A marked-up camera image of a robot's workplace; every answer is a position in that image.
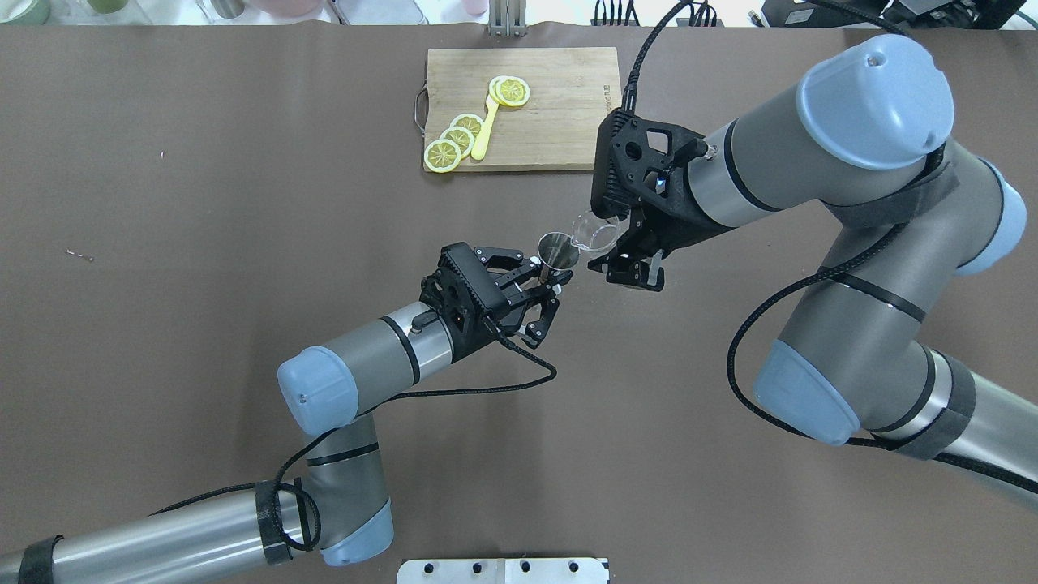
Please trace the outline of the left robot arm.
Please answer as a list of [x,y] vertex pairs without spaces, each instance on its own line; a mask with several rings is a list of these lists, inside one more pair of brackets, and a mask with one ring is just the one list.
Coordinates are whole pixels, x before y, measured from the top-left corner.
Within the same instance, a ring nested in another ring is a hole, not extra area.
[[4,583],[201,583],[319,550],[356,565],[392,546],[373,411],[474,354],[503,346],[531,359],[573,277],[546,254],[442,249],[419,302],[281,365],[273,384],[244,385],[244,270],[92,265],[77,252],[2,259],[2,455],[11,505],[47,495],[44,515],[104,515],[102,496],[153,503],[170,489],[224,478],[260,448],[303,447],[274,473],[222,486],[69,539],[2,522]]

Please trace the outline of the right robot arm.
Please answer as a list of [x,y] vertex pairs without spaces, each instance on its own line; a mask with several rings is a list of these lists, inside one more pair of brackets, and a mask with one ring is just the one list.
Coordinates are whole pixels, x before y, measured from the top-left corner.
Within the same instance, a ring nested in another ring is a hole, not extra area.
[[629,226],[589,269],[659,291],[672,252],[820,202],[841,233],[739,326],[731,391],[782,430],[945,463],[1035,505],[1034,404],[916,339],[949,282],[996,265],[1027,224],[998,167],[950,136],[930,52],[869,38],[701,135],[635,112],[652,43],[599,127],[590,207]]

